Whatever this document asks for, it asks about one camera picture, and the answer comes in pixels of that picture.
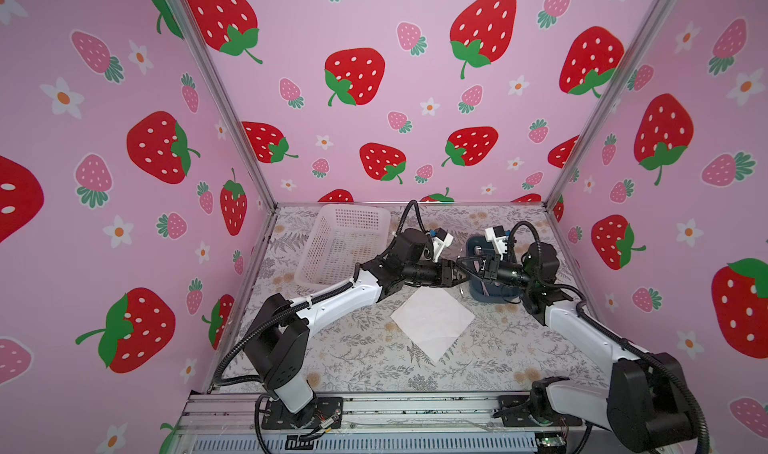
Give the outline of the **teal plastic utensil tray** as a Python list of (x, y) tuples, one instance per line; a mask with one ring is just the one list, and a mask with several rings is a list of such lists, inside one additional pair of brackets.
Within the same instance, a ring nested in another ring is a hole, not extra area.
[(491, 262), (496, 256), (493, 244), (481, 235), (474, 235), (468, 238), (465, 247), (466, 253), (473, 258), (471, 271), (480, 274), (480, 277), (470, 277), (471, 297), (480, 303), (520, 304), (521, 290), (518, 287), (503, 284), (491, 277)]

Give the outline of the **white paper napkin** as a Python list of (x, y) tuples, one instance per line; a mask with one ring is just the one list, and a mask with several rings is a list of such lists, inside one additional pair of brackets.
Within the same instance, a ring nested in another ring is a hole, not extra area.
[(467, 329), (475, 315), (447, 290), (420, 287), (392, 313), (391, 318), (436, 362)]

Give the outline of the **silver metal fork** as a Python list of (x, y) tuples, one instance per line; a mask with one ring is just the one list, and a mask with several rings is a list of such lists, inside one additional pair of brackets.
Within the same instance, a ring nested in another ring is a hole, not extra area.
[(479, 282), (485, 282), (485, 261), (486, 259), (482, 256), (459, 257), (456, 259), (456, 265), (468, 276), (477, 279)]

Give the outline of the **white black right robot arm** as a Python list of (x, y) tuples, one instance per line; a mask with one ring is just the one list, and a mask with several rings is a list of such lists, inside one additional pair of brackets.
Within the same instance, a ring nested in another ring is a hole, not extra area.
[(635, 453), (688, 440), (695, 441), (697, 452), (709, 452), (705, 415), (676, 358), (641, 348), (587, 313), (581, 291), (556, 280), (556, 249), (541, 241), (532, 223), (516, 223), (522, 227), (534, 242), (521, 259), (514, 256), (515, 230), (486, 229), (495, 253), (481, 260), (478, 277), (518, 289), (529, 315), (569, 339), (609, 378), (606, 389), (588, 389), (568, 379), (542, 381), (531, 392), (533, 416), (578, 417), (611, 431)]

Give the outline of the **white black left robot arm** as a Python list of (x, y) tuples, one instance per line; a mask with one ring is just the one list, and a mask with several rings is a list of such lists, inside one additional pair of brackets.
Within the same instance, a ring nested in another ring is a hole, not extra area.
[(356, 264), (349, 279), (305, 297), (268, 297), (245, 335), (217, 365), (212, 385), (258, 383), (291, 415), (293, 426), (307, 425), (320, 413), (315, 391), (300, 374), (311, 336), (405, 285), (445, 288), (465, 281), (456, 263), (441, 257), (452, 242), (446, 230), (428, 230), (419, 203), (410, 201), (384, 252)]

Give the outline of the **white plastic mesh basket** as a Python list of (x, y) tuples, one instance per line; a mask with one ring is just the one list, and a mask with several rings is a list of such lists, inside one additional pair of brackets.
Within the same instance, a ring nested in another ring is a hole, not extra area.
[(323, 206), (299, 259), (295, 282), (319, 291), (351, 277), (357, 263), (386, 248), (390, 220), (390, 212), (383, 208)]

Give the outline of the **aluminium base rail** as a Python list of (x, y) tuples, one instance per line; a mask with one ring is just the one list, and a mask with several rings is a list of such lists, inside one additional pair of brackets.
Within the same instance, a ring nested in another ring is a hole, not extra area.
[(524, 391), (322, 393), (305, 427), (264, 395), (193, 395), (166, 453), (623, 453), (573, 415), (536, 422)]

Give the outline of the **right aluminium corner post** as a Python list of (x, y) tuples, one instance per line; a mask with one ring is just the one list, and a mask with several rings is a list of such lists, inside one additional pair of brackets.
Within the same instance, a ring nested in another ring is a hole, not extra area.
[(651, 48), (655, 36), (663, 28), (666, 18), (674, 11), (677, 2), (678, 0), (653, 0), (652, 4), (650, 4), (645, 18), (638, 26), (634, 38), (632, 38), (628, 48), (625, 50), (625, 56), (623, 56), (616, 74), (612, 76), (608, 88), (606, 88), (601, 100), (597, 102), (592, 114), (590, 114), (590, 118), (588, 118), (584, 125), (562, 174), (558, 177), (556, 184), (550, 192), (550, 196), (543, 204), (547, 214), (554, 214), (557, 200), (564, 194), (569, 180), (589, 153), (595, 138), (610, 116), (610, 110), (614, 106), (614, 102), (621, 98), (630, 74), (632, 74), (636, 64), (641, 62), (643, 56)]

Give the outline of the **aluminium corner frame post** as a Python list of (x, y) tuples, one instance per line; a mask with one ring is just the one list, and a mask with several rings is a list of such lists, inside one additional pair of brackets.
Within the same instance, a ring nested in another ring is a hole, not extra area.
[(277, 202), (260, 171), (259, 162), (252, 151), (245, 130), (234, 110), (234, 106), (226, 92), (226, 88), (220, 78), (219, 72), (212, 62), (208, 52), (208, 46), (199, 32), (199, 28), (194, 20), (188, 2), (186, 2), (186, 0), (166, 0), (166, 2), (168, 3), (174, 18), (176, 18), (180, 30), (183, 32), (192, 56), (194, 57), (194, 60), (204, 77), (206, 86), (221, 114), (221, 119), (224, 121), (224, 124), (229, 131), (230, 137), (252, 179), (252, 182), (263, 199), (266, 209), (270, 213), (276, 212), (278, 208)]

